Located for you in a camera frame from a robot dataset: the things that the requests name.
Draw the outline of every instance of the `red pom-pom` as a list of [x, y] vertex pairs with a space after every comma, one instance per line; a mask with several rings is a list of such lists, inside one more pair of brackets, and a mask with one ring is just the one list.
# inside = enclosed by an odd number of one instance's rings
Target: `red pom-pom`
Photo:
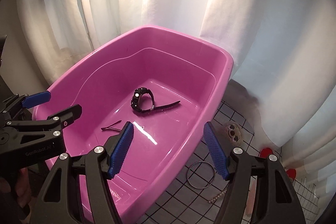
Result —
[[292, 180], [295, 180], [296, 177], [296, 170], [295, 169], [288, 169], [286, 171], [288, 177], [290, 177]]
[[267, 158], [268, 155], [273, 154], [273, 150], [270, 148], [264, 148], [263, 150], [260, 151], [260, 158]]

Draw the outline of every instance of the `plush toy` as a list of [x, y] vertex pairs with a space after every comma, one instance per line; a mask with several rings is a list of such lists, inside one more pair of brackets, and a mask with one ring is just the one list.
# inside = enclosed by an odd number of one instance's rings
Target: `plush toy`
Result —
[[243, 141], [240, 133], [241, 129], [241, 126], [234, 121], [226, 122], [223, 125], [224, 134], [229, 138], [230, 142], [236, 146], [239, 146]]

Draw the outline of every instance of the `silver bolt head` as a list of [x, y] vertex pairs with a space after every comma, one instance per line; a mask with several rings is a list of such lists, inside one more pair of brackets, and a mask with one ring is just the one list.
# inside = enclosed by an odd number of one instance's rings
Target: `silver bolt head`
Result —
[[68, 157], [67, 153], [63, 153], [63, 154], [59, 155], [60, 160], [65, 160], [67, 157]]
[[102, 153], [104, 151], [104, 147], [102, 146], [97, 146], [95, 149], [94, 149], [95, 153]]
[[235, 154], [241, 154], [241, 153], [243, 153], [243, 150], [242, 150], [240, 147], [235, 147], [235, 148], [233, 149], [233, 152], [234, 152]]
[[277, 161], [277, 157], [273, 154], [269, 155], [268, 158], [271, 160], [271, 161]]

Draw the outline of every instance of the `black watch band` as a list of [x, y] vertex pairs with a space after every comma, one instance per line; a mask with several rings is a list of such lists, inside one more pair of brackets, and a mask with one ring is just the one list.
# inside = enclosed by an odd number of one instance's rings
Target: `black watch band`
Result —
[[[149, 94], [150, 97], [152, 98], [152, 108], [150, 108], [150, 109], [141, 109], [140, 108], [140, 105], [139, 105], [140, 98], [144, 94]], [[181, 102], [181, 101], [176, 101], [176, 102], [171, 103], [169, 105], [155, 106], [153, 92], [151, 92], [150, 89], [146, 89], [146, 88], [142, 87], [142, 88], [138, 88], [134, 91], [134, 94], [133, 94], [133, 97], [132, 97], [132, 100], [131, 100], [131, 107], [137, 112], [147, 113], [147, 112], [157, 110], [157, 109], [164, 109], [164, 108], [172, 107], [174, 105], [177, 105], [179, 102]]]

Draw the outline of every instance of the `gray tile floor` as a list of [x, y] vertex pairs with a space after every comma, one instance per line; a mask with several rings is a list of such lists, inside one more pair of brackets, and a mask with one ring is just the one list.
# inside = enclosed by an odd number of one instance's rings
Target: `gray tile floor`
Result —
[[[230, 120], [242, 126], [244, 142], [241, 147], [250, 155], [258, 156], [261, 147], [254, 136], [252, 127], [242, 115], [234, 111], [225, 102], [221, 102], [212, 123], [217, 128]], [[281, 148], [275, 151], [275, 153], [281, 157]], [[213, 164], [209, 150], [203, 140], [199, 143], [176, 179], [173, 180], [166, 191], [148, 209], [146, 214], [137, 221], [137, 224], [213, 223], [221, 206], [222, 198], [219, 198], [214, 204], [209, 204], [208, 200], [219, 194], [228, 182], [223, 180], [219, 174], [216, 174], [212, 185], [209, 187], [205, 189], [191, 187], [186, 181], [186, 173], [193, 163], [200, 160]], [[191, 170], [188, 176], [190, 182], [195, 186], [205, 186], [212, 179], [213, 171], [207, 164], [194, 165]], [[314, 194], [315, 185], [306, 186], [305, 180], [295, 180], [293, 185], [303, 208], [306, 223], [313, 224], [318, 214], [318, 198]], [[244, 216], [241, 223], [250, 223], [250, 218]]]

